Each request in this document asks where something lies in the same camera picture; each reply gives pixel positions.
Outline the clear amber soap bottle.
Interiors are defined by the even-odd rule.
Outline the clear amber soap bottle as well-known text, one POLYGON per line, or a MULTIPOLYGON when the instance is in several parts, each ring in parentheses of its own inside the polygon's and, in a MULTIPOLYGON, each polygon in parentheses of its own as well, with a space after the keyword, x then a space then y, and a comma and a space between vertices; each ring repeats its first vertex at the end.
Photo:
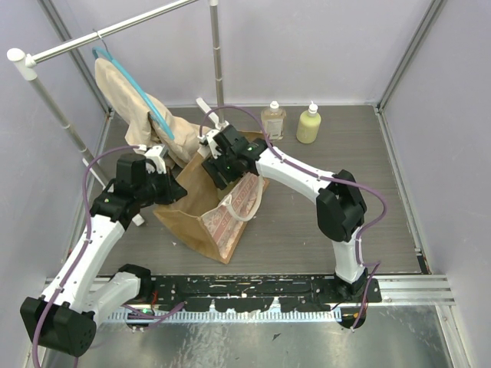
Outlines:
POLYGON ((281 140, 286 119, 286 111, 278 101, 272 101, 268 107, 261 112, 261 121, 270 140, 281 140))

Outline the brown canvas tote bag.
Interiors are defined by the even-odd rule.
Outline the brown canvas tote bag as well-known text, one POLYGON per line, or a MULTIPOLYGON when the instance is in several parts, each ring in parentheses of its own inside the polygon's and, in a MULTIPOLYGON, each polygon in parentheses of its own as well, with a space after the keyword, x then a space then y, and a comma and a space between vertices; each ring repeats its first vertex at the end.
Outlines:
POLYGON ((227 264, 269 181, 247 173, 226 189, 217 189, 202 167, 204 159, 202 153, 195 153, 177 176, 187 195, 171 205, 157 206, 153 214, 187 247, 227 264))

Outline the yellow lotion squeeze bottle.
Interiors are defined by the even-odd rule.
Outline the yellow lotion squeeze bottle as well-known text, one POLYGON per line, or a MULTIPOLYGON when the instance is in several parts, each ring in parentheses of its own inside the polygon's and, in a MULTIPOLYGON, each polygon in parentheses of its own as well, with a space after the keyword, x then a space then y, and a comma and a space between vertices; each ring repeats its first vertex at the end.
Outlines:
POLYGON ((308 109, 303 111, 299 117, 297 140, 304 144, 313 143, 317 138, 320 125, 321 115, 318 112, 318 105, 312 101, 308 109))

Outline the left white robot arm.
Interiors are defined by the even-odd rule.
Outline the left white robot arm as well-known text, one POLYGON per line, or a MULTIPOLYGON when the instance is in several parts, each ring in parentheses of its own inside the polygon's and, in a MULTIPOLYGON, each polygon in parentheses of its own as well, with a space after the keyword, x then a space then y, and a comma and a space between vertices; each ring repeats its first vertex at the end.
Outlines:
POLYGON ((128 301, 148 302, 154 294, 151 272, 126 264, 98 291, 91 285, 110 250, 123 237, 140 210, 167 205, 187 191, 167 169, 161 146, 145 153, 125 153, 116 176, 94 200, 86 229, 54 280, 39 297, 27 297, 21 318, 34 345, 73 357, 91 346, 97 327, 128 301))

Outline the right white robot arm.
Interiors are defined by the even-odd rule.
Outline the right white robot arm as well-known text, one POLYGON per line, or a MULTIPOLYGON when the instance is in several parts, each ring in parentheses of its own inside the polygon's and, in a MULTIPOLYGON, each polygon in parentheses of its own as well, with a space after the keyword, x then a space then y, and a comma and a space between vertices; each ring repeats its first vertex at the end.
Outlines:
POLYGON ((199 135, 203 168, 215 186, 224 189, 246 173, 279 182, 314 203, 319 230, 332 241, 336 291, 352 302, 364 292, 367 269, 359 260, 356 235, 364 224, 366 203, 350 172, 337 174, 308 166, 275 151, 263 138, 249 141, 228 125, 199 135))

